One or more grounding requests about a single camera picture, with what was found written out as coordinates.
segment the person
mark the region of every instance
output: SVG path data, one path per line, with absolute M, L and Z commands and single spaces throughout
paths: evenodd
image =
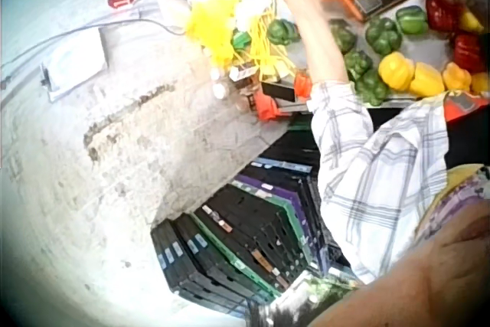
M 284 1 L 313 83 L 322 219 L 365 284 L 301 326 L 467 325 L 490 298 L 490 169 L 482 165 L 488 155 L 465 156 L 457 144 L 458 159 L 446 162 L 453 144 L 445 106 L 461 95 L 416 102 L 374 132 L 320 1 Z M 472 116 L 488 122 L 488 108 Z M 488 126 L 471 135 L 488 151 Z

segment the yellow bell pepper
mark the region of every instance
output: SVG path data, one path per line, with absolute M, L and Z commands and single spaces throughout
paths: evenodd
M 439 95 L 446 88 L 443 83 L 443 76 L 429 64 L 417 63 L 415 66 L 415 77 L 408 89 L 411 93 L 421 97 Z
M 483 94 L 490 91 L 490 80 L 488 79 L 487 73 L 473 74 L 472 91 L 478 94 Z
M 467 8 L 463 11 L 459 18 L 459 28 L 463 31 L 481 34 L 485 29 L 478 19 Z
M 377 71 L 381 79 L 392 89 L 405 91 L 413 79 L 414 67 L 410 59 L 395 51 L 384 57 Z
M 469 91 L 472 75 L 466 69 L 462 69 L 456 63 L 451 62 L 443 71 L 443 80 L 448 90 Z

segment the white plaid shirt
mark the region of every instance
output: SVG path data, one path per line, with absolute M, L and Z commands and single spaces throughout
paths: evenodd
M 414 103 L 373 133 L 352 83 L 314 87 L 308 106 L 322 154 L 322 218 L 364 283 L 400 259 L 446 186 L 443 100 L 439 95 Z

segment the cable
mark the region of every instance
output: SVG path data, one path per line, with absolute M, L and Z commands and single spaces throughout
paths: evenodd
M 46 44 L 46 43 L 48 43 L 50 41 L 56 40 L 57 38 L 63 38 L 65 36 L 68 36 L 69 34 L 74 34 L 76 32 L 85 31 L 85 30 L 88 30 L 90 28 L 95 28 L 95 27 L 98 27 L 99 28 L 99 27 L 106 27 L 106 26 L 113 26 L 113 25 L 124 25 L 124 24 L 135 23 L 135 22 L 148 22 L 148 23 L 153 23 L 155 25 L 160 26 L 164 30 L 166 30 L 169 34 L 173 34 L 175 36 L 183 36 L 185 34 L 185 32 L 182 32 L 182 33 L 175 32 L 175 31 L 171 30 L 169 26 L 165 26 L 165 25 L 161 24 L 160 22 L 153 21 L 152 19 L 147 19 L 147 18 L 125 19 L 125 20 L 120 20 L 120 21 L 111 21 L 111 22 L 107 22 L 107 23 L 96 23 L 96 24 L 93 24 L 93 25 L 85 25 L 85 26 L 82 26 L 82 27 L 74 28 L 72 30 L 63 32 L 61 34 L 56 34 L 55 36 L 51 36 L 50 38 L 47 38 L 47 39 L 45 39 L 43 41 L 38 42 L 37 44 L 31 46 L 27 50 L 22 51 L 19 55 L 17 55 L 13 59 L 9 60 L 6 63 L 3 63 L 2 66 L 1 66 L 1 68 L 3 68 L 6 65 L 9 65 L 9 64 L 14 63 L 15 61 L 19 60 L 21 57 L 25 56 L 26 54 L 30 53 L 31 51 L 37 49 L 38 47 L 40 47 L 40 46 L 42 46 L 42 45 L 44 45 L 44 44 Z

